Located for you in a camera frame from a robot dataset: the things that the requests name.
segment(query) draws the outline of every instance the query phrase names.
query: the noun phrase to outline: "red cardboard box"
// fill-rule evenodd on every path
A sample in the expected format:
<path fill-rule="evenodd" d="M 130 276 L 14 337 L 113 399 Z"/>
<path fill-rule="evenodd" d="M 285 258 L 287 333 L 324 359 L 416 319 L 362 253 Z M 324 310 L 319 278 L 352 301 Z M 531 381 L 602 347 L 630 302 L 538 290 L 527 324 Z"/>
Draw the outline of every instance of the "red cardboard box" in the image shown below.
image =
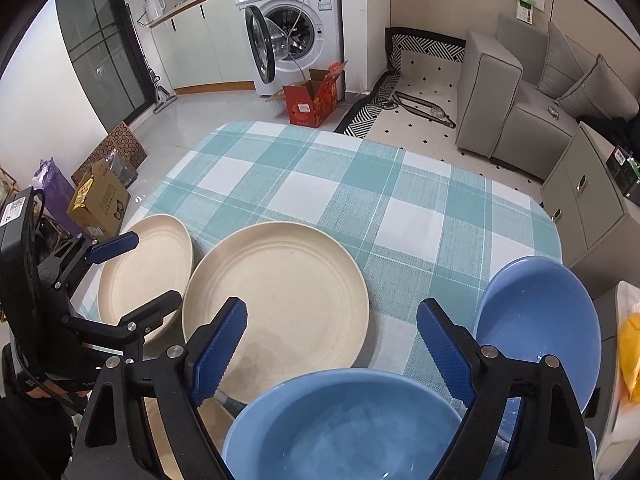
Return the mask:
<path fill-rule="evenodd" d="M 335 63 L 329 70 L 309 69 L 311 79 L 283 88 L 291 124 L 317 128 L 331 115 L 338 102 L 336 82 L 345 65 L 346 62 Z"/>

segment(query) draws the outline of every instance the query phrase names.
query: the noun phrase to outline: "sofa armrest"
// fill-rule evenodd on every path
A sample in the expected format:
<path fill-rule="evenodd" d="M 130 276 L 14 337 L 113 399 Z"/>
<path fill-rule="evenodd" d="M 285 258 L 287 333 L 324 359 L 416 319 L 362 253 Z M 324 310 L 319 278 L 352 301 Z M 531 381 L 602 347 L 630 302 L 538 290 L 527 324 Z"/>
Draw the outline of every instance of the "sofa armrest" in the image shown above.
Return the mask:
<path fill-rule="evenodd" d="M 469 31 L 458 81 L 456 146 L 491 156 L 521 78 L 521 63 L 498 40 Z"/>

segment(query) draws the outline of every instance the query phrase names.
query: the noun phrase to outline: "beige plate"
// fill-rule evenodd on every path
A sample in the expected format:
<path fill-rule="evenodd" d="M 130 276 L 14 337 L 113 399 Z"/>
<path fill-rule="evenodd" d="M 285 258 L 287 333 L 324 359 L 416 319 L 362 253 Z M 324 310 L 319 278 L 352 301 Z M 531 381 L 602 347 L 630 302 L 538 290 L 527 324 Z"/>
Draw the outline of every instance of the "beige plate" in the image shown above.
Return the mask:
<path fill-rule="evenodd" d="M 175 461 L 169 439 L 164 431 L 164 424 L 162 424 L 162 418 L 160 417 L 158 402 L 155 399 L 145 399 L 145 403 L 146 414 L 148 415 L 149 426 L 151 427 L 151 435 L 153 435 L 154 443 L 156 444 L 162 469 L 164 469 L 164 473 L 171 480 L 182 480 L 178 463 Z M 209 436 L 216 445 L 216 449 L 222 453 L 226 433 L 229 431 L 234 418 L 214 399 L 205 400 L 202 406 L 198 408 L 198 412 L 207 431 L 209 431 Z"/>
<path fill-rule="evenodd" d="M 109 260 L 98 286 L 98 312 L 104 323 L 116 325 L 125 314 L 168 290 L 184 295 L 193 269 L 193 247 L 187 228 L 170 215 L 153 215 L 133 225 L 139 245 Z M 145 337 L 152 341 L 169 326 L 178 311 Z"/>
<path fill-rule="evenodd" d="M 232 296 L 249 317 L 220 390 L 241 402 L 303 374 L 350 367 L 364 343 L 369 297 L 360 269 L 317 229 L 268 222 L 216 245 L 184 297 L 185 340 Z"/>

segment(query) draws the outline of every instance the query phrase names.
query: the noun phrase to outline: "energy label sticker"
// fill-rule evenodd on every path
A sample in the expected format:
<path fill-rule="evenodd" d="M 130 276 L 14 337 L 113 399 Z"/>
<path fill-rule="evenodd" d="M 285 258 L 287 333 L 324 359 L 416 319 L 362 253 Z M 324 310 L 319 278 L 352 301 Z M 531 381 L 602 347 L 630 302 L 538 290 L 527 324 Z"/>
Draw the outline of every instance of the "energy label sticker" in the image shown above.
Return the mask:
<path fill-rule="evenodd" d="M 318 10 L 331 10 L 331 0 L 318 0 Z"/>

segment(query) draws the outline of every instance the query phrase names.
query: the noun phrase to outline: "washing machine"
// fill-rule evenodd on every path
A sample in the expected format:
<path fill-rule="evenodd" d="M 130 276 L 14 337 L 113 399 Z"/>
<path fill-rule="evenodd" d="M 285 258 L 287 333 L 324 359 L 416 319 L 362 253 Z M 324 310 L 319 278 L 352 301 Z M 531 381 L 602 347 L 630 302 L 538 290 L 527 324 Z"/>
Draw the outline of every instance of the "washing machine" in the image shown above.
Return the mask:
<path fill-rule="evenodd" d="M 236 0 L 236 6 L 243 10 L 258 94 L 273 95 L 284 85 L 308 79 L 309 68 L 326 70 L 344 61 L 340 0 Z M 269 20 L 287 37 L 289 54 L 285 59 L 274 57 Z M 344 77 L 337 90 L 340 100 Z"/>

